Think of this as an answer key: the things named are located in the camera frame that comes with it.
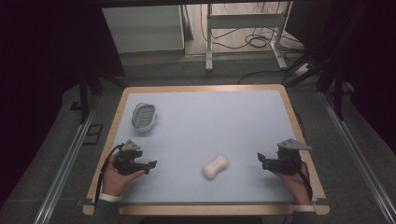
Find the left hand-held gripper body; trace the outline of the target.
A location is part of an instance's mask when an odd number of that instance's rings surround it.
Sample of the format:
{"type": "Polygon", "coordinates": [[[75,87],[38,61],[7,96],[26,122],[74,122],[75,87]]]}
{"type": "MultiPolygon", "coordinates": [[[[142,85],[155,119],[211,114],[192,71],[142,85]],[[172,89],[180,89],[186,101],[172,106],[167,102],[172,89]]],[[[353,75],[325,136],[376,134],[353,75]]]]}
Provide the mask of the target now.
{"type": "Polygon", "coordinates": [[[131,139],[128,139],[113,161],[113,167],[121,175],[130,175],[141,171],[144,169],[142,166],[143,163],[136,163],[134,160],[140,158],[142,154],[143,152],[140,150],[140,146],[131,139]]]}

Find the pale blue table mat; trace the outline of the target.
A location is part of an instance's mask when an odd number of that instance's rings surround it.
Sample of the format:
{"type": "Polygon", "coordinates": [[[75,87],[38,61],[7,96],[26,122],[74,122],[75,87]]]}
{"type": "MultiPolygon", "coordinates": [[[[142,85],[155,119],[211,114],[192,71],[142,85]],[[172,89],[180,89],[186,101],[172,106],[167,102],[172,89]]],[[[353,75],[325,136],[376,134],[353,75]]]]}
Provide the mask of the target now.
{"type": "Polygon", "coordinates": [[[277,144],[294,137],[278,91],[131,93],[114,142],[141,146],[141,162],[157,161],[148,175],[123,193],[126,203],[289,203],[282,180],[263,170],[261,153],[276,156],[277,144]],[[153,128],[137,132],[137,104],[156,107],[153,128]],[[218,155],[229,160],[213,179],[203,174],[218,155]]]}

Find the white cabinet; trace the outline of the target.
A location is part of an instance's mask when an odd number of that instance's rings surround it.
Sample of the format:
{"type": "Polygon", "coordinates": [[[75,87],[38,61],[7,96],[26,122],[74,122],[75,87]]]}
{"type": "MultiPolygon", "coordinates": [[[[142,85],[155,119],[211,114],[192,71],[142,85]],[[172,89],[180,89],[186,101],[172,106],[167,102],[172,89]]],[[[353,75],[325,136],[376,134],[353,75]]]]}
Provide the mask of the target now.
{"type": "Polygon", "coordinates": [[[180,6],[102,9],[118,53],[184,49],[180,6]]]}

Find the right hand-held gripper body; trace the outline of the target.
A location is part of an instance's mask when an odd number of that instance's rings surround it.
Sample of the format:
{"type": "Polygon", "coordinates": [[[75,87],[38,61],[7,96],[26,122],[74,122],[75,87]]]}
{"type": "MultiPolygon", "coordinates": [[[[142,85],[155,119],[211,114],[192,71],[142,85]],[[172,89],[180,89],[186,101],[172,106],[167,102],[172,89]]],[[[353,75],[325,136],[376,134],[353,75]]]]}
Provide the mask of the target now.
{"type": "Polygon", "coordinates": [[[311,150],[312,147],[295,139],[287,139],[277,144],[277,158],[268,159],[273,164],[271,172],[281,174],[296,174],[302,168],[301,150],[311,150]]]}

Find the person's right hand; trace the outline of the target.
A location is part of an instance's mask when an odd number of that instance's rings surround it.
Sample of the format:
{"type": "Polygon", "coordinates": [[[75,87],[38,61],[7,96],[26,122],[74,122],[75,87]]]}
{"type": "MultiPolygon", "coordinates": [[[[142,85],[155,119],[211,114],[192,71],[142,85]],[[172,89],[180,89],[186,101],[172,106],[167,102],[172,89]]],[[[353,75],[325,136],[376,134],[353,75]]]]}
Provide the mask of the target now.
{"type": "Polygon", "coordinates": [[[305,187],[304,180],[299,174],[284,175],[281,173],[276,173],[276,176],[278,176],[284,182],[296,205],[311,204],[308,190],[305,187]]]}

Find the white desk frame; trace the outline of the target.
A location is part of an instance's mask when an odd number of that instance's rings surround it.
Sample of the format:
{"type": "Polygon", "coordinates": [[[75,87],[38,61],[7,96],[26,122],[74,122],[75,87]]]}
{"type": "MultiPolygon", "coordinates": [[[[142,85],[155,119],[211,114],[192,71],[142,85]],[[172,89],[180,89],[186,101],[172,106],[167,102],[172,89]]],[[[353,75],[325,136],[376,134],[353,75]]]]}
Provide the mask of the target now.
{"type": "Polygon", "coordinates": [[[205,69],[213,70],[212,31],[220,29],[273,28],[275,36],[269,42],[280,69],[287,65],[280,53],[279,43],[290,12],[291,2],[287,2],[281,12],[250,14],[214,14],[212,4],[206,6],[206,49],[205,69]]]}

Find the metal floor rail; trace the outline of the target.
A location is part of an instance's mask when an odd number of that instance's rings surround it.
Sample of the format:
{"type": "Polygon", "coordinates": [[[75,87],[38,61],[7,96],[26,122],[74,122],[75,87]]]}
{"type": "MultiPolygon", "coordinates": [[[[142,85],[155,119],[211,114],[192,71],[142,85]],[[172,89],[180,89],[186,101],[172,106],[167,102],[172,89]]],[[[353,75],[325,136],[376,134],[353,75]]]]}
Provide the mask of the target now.
{"type": "Polygon", "coordinates": [[[78,126],[78,131],[75,134],[70,147],[66,151],[64,159],[49,187],[47,195],[38,209],[33,224],[49,224],[53,211],[60,199],[65,183],[78,156],[85,135],[91,126],[92,118],[94,117],[99,100],[99,96],[92,97],[89,104],[90,112],[88,113],[88,117],[78,126]]]}
{"type": "Polygon", "coordinates": [[[380,208],[386,221],[388,224],[396,224],[396,205],[390,198],[383,184],[376,177],[368,161],[364,158],[361,148],[358,146],[346,123],[335,113],[334,102],[332,101],[331,96],[326,92],[319,92],[318,95],[323,100],[337,132],[339,132],[343,139],[353,161],[361,172],[367,187],[373,194],[375,202],[380,208]]]}

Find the grey oval soap dish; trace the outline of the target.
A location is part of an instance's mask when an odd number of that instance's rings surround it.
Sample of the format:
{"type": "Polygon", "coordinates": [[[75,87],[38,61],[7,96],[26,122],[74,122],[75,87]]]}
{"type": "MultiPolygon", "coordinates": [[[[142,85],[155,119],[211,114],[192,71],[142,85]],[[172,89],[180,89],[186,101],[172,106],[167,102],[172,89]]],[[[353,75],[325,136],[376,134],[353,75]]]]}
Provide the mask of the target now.
{"type": "Polygon", "coordinates": [[[151,104],[139,103],[134,109],[132,125],[137,132],[150,131],[156,120],[156,107],[151,104]]]}

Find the person's left hand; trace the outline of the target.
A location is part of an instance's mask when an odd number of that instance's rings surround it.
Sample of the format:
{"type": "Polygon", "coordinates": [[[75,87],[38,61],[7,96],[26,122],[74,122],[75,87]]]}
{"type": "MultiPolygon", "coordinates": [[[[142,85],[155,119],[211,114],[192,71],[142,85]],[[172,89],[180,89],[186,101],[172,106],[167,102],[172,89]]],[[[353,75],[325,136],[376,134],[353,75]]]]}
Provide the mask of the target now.
{"type": "Polygon", "coordinates": [[[116,156],[117,154],[113,154],[106,165],[103,177],[102,192],[110,196],[119,197],[130,182],[139,178],[145,172],[141,170],[130,175],[119,174],[113,167],[113,161],[115,160],[116,156]]]}

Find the black stand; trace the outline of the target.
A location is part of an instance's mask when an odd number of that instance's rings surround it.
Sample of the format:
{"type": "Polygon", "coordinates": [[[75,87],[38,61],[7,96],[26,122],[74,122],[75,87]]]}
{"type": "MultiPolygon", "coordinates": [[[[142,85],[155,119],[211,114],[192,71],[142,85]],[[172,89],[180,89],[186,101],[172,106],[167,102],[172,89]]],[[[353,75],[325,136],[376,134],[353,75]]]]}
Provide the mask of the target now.
{"type": "Polygon", "coordinates": [[[83,124],[89,116],[89,102],[88,102],[88,91],[91,91],[93,95],[100,95],[104,92],[104,86],[99,80],[100,77],[110,81],[116,86],[125,89],[128,85],[115,77],[105,74],[99,69],[93,68],[91,71],[83,71],[79,75],[79,102],[74,102],[70,107],[71,111],[79,110],[81,112],[80,124],[83,124]]]}
{"type": "Polygon", "coordinates": [[[351,9],[351,12],[344,18],[344,20],[340,23],[340,26],[336,28],[334,33],[331,35],[331,37],[334,37],[336,34],[341,32],[338,40],[335,42],[334,48],[331,50],[331,53],[325,60],[323,60],[321,63],[318,63],[307,72],[304,72],[299,77],[287,80],[287,76],[290,74],[290,72],[288,72],[282,79],[282,84],[285,87],[293,87],[303,80],[306,80],[309,77],[321,72],[321,75],[316,83],[316,88],[319,91],[327,91],[331,84],[333,84],[333,111],[340,120],[344,119],[342,114],[344,81],[344,75],[341,72],[342,54],[345,51],[347,43],[349,42],[353,32],[356,30],[356,27],[358,26],[358,23],[360,22],[366,9],[366,3],[358,3],[351,9]]]}

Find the black floor bracket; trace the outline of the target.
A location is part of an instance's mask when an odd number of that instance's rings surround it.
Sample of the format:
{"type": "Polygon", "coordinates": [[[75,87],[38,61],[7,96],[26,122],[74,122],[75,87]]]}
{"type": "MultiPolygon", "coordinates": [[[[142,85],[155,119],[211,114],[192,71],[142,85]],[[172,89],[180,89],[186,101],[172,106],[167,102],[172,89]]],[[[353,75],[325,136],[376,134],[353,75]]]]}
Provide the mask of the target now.
{"type": "Polygon", "coordinates": [[[87,146],[97,145],[99,143],[103,127],[104,127],[103,124],[90,125],[83,139],[83,145],[87,145],[87,146]]]}

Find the white bone-shaped toy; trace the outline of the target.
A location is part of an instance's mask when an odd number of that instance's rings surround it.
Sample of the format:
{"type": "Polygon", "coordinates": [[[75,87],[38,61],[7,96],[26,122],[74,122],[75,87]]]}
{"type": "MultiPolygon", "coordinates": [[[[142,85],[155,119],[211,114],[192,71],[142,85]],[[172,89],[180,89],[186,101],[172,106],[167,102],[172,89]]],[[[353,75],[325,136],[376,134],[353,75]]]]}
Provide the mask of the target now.
{"type": "Polygon", "coordinates": [[[212,162],[203,168],[204,176],[213,180],[219,172],[226,170],[229,166],[229,160],[224,155],[218,155],[212,162]]]}

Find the white power strip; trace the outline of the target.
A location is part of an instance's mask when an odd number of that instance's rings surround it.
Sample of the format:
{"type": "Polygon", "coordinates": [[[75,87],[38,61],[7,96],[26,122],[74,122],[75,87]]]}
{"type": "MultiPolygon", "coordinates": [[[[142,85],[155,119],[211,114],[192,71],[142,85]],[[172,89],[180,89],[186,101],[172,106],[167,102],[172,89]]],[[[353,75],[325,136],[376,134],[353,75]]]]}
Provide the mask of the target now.
{"type": "Polygon", "coordinates": [[[306,73],[308,70],[310,70],[312,68],[312,65],[310,63],[304,63],[300,68],[298,68],[294,74],[299,77],[301,75],[303,75],[304,73],[306,73]]]}

